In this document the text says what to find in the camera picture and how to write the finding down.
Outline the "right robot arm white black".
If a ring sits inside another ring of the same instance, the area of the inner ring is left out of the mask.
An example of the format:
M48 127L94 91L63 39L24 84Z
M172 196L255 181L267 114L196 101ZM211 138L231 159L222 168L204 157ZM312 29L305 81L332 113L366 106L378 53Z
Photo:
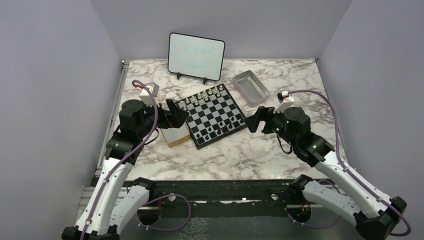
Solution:
M262 133L283 139L297 158L326 175L344 192L328 190L316 180L300 175L289 185L292 202L300 204L306 200L325 207L354 225L365 240L385 240L390 235L407 203L399 196L390 197L380 191L345 160L339 160L334 147L311 131L311 119L300 107L276 112L273 107L260 106L244 119L252 133L261 121L265 122Z

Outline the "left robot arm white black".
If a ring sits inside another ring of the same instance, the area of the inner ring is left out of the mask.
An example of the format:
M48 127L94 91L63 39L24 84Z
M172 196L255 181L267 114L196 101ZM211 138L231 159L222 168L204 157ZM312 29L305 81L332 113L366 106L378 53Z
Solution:
M166 103L167 110L160 104L147 105L136 99L122 104L120 131L106 144L103 167L93 194L75 225L63 230L63 240L118 240L139 207L155 203L157 191L152 188L155 183L148 179L131 187L123 200L117 199L153 132L157 128L180 128L189 116L189 112L179 109L171 99Z

